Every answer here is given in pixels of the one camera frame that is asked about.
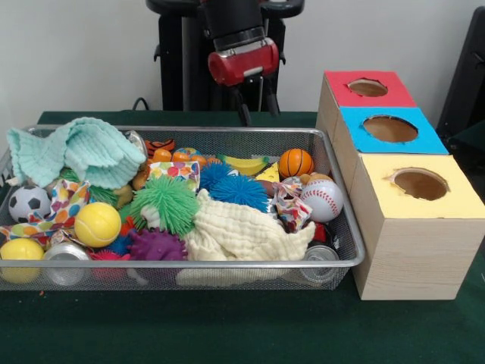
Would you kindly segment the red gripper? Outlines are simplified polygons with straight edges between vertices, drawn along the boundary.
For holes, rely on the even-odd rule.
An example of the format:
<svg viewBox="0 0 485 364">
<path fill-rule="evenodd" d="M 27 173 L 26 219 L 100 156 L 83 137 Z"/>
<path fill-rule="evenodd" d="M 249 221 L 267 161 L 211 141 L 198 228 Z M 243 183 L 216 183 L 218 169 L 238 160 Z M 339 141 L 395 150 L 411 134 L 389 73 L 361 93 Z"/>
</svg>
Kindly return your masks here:
<svg viewBox="0 0 485 364">
<path fill-rule="evenodd" d="M 236 108 L 242 125 L 252 123 L 248 106 L 240 86 L 245 79 L 262 75 L 261 79 L 261 110 L 271 116 L 280 115 L 277 92 L 274 90 L 273 77 L 266 77 L 276 71 L 280 62 L 277 44 L 269 37 L 220 52 L 212 52 L 208 56 L 208 69 L 214 81 L 223 86 L 231 86 L 230 90 L 236 101 Z"/>
</svg>

